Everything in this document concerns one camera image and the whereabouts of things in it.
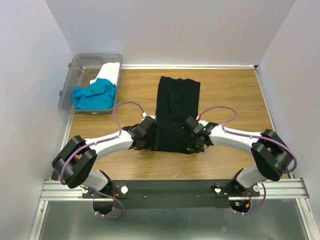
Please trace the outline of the black t shirt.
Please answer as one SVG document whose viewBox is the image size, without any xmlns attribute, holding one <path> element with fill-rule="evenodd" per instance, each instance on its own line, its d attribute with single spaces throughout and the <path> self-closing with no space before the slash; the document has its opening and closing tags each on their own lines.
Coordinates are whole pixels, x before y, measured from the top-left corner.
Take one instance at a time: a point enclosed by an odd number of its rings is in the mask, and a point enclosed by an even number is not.
<svg viewBox="0 0 320 240">
<path fill-rule="evenodd" d="M 183 129 L 185 120 L 198 116 L 201 83 L 192 79 L 161 76 L 156 100 L 156 121 L 152 149 L 159 152 L 193 154 L 192 137 Z"/>
</svg>

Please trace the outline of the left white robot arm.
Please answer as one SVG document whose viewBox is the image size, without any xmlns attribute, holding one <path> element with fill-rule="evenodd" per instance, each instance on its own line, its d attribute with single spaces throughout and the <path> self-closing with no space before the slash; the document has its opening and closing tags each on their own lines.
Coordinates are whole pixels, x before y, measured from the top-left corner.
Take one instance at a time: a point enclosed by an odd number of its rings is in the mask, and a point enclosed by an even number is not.
<svg viewBox="0 0 320 240">
<path fill-rule="evenodd" d="M 101 198 L 113 194 L 112 180 L 102 170 L 93 170 L 95 162 L 110 154 L 148 147 L 158 126 L 140 123 L 98 138 L 72 137 L 52 161 L 62 185 L 70 189 L 84 186 Z"/>
</svg>

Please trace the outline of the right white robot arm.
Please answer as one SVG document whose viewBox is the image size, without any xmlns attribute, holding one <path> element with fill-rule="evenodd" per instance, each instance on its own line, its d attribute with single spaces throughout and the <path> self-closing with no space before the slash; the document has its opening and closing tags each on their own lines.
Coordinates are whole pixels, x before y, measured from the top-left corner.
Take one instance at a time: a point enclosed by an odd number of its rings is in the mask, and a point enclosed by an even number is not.
<svg viewBox="0 0 320 240">
<path fill-rule="evenodd" d="M 296 162 L 293 153 L 273 130 L 246 132 L 234 130 L 213 122 L 196 121 L 182 127 L 191 137 L 188 150 L 203 152 L 205 147 L 225 146 L 250 154 L 254 165 L 240 169 L 222 187 L 229 196 L 241 196 L 259 182 L 277 182 Z"/>
</svg>

